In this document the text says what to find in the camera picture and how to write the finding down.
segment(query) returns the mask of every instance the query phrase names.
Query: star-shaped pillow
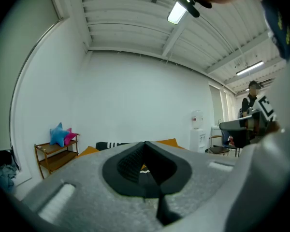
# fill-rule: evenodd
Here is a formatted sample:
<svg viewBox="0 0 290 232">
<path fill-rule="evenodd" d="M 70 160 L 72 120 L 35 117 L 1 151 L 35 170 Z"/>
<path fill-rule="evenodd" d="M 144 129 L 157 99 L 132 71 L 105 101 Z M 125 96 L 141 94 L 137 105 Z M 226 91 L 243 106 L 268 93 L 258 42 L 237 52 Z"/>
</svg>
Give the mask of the star-shaped pillow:
<svg viewBox="0 0 290 232">
<path fill-rule="evenodd" d="M 69 132 L 68 135 L 64 138 L 64 145 L 68 145 L 70 141 L 77 136 L 76 133 L 72 133 L 72 128 L 68 128 L 67 131 Z"/>
<path fill-rule="evenodd" d="M 50 145 L 54 145 L 55 143 L 59 144 L 60 147 L 64 147 L 63 140 L 65 136 L 69 134 L 68 131 L 62 129 L 62 123 L 60 122 L 59 125 L 54 128 L 50 129 Z"/>
</svg>

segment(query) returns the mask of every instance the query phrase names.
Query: chair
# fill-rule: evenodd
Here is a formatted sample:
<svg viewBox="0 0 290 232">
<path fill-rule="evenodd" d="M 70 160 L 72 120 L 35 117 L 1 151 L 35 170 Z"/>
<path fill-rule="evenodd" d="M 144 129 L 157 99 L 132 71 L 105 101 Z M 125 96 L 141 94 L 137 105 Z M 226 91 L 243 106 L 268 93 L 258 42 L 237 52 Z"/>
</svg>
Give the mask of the chair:
<svg viewBox="0 0 290 232">
<path fill-rule="evenodd" d="M 230 137 L 230 134 L 226 130 L 222 130 L 221 133 L 222 133 L 222 146 L 224 146 L 225 148 L 228 148 L 228 149 L 235 149 L 235 157 L 237 156 L 237 149 L 238 149 L 238 157 L 239 157 L 240 156 L 240 148 L 237 148 L 237 147 L 227 143 L 227 141 Z"/>
<path fill-rule="evenodd" d="M 224 154 L 229 155 L 229 151 L 230 150 L 228 148 L 225 148 L 223 146 L 210 147 L 210 140 L 213 139 L 213 138 L 218 138 L 218 137 L 221 137 L 221 139 L 222 139 L 222 136 L 211 136 L 211 137 L 209 137 L 208 153 L 215 154 L 215 155 L 224 155 Z"/>
</svg>

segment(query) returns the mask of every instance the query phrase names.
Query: pink star pillow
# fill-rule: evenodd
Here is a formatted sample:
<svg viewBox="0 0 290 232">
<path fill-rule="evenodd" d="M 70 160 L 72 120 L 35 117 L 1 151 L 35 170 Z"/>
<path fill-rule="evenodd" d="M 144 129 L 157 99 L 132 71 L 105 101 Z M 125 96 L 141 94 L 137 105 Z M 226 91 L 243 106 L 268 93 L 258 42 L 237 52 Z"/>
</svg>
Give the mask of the pink star pillow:
<svg viewBox="0 0 290 232">
<path fill-rule="evenodd" d="M 70 143 L 70 141 L 77 136 L 76 133 L 72 133 L 72 128 L 68 128 L 67 131 L 69 132 L 68 135 L 65 136 L 64 138 L 64 144 L 68 145 Z"/>
</svg>

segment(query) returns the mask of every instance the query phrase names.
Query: white ceiling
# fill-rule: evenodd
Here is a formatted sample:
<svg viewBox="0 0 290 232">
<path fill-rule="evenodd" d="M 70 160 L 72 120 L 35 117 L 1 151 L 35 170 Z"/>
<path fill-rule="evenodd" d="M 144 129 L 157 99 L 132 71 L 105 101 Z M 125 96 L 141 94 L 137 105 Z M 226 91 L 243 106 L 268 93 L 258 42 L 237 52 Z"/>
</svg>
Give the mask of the white ceiling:
<svg viewBox="0 0 290 232">
<path fill-rule="evenodd" d="M 201 16 L 193 18 L 187 13 L 178 25 L 167 21 L 175 0 L 151 1 L 72 0 L 71 5 L 83 8 L 74 13 L 75 18 L 86 18 L 77 23 L 86 23 L 79 28 L 83 38 L 87 37 L 84 42 L 89 42 L 89 50 L 128 51 L 166 59 L 206 74 L 236 94 L 251 80 L 275 78 L 285 66 L 267 36 L 258 0 L 213 4 L 212 9 L 196 4 Z M 265 65 L 250 75 L 236 76 L 261 60 Z"/>
</svg>

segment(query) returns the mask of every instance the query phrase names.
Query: blue star pillow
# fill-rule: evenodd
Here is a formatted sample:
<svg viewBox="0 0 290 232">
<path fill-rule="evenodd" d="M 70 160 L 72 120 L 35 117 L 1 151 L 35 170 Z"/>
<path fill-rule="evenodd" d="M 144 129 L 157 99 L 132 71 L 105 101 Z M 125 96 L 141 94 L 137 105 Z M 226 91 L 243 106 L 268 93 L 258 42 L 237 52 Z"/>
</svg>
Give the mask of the blue star pillow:
<svg viewBox="0 0 290 232">
<path fill-rule="evenodd" d="M 50 145 L 54 145 L 55 143 L 59 144 L 60 147 L 64 147 L 63 140 L 69 132 L 62 129 L 62 123 L 60 122 L 56 128 L 50 129 Z"/>
</svg>

